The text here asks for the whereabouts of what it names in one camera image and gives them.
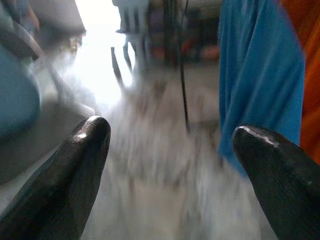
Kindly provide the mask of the white child chair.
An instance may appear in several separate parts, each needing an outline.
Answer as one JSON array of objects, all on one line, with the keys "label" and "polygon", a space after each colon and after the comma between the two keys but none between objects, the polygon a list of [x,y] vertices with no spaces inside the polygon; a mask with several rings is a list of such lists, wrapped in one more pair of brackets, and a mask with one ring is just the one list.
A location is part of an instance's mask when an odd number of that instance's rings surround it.
[{"label": "white child chair", "polygon": [[151,64],[148,8],[150,0],[112,0],[117,7],[120,25],[110,47],[112,68],[118,84],[129,88],[133,74]]}]

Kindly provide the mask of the black drying rack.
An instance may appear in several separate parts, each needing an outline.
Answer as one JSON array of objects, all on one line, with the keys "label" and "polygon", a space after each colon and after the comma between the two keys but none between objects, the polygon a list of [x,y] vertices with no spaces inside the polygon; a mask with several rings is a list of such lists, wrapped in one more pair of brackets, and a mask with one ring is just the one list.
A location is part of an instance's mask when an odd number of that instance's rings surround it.
[{"label": "black drying rack", "polygon": [[151,56],[164,81],[160,116],[188,128],[219,125],[218,25],[222,0],[151,0]]}]

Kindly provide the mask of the blue garment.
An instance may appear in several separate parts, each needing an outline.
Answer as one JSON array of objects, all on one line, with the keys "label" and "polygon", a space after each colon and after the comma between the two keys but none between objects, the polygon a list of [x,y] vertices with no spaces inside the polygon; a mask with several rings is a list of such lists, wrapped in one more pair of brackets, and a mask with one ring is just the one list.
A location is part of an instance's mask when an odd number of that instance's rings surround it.
[{"label": "blue garment", "polygon": [[267,128],[300,143],[305,57],[278,0],[223,0],[218,44],[218,153],[245,175],[232,144],[238,126]]}]

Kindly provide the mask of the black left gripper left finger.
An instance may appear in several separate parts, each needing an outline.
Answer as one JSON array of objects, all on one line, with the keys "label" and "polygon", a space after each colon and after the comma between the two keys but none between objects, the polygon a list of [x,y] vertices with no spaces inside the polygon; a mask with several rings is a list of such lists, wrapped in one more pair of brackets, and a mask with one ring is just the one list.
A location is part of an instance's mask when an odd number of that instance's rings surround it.
[{"label": "black left gripper left finger", "polygon": [[0,240],[80,240],[100,187],[111,127],[81,121],[0,214]]}]

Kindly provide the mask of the orange garment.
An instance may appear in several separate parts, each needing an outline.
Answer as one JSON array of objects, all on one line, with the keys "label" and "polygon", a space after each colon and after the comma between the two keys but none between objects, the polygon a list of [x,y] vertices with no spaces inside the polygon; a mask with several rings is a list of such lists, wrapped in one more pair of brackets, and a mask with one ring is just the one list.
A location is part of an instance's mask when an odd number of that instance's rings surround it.
[{"label": "orange garment", "polygon": [[320,0],[280,0],[305,53],[300,147],[320,166]]}]

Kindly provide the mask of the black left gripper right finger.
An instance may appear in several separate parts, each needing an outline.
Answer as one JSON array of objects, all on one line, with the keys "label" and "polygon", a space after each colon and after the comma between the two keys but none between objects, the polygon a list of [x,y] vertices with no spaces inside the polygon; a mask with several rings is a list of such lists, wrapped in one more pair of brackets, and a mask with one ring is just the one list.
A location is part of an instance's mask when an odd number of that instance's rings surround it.
[{"label": "black left gripper right finger", "polygon": [[239,126],[232,144],[278,240],[320,240],[320,166],[266,128]]}]

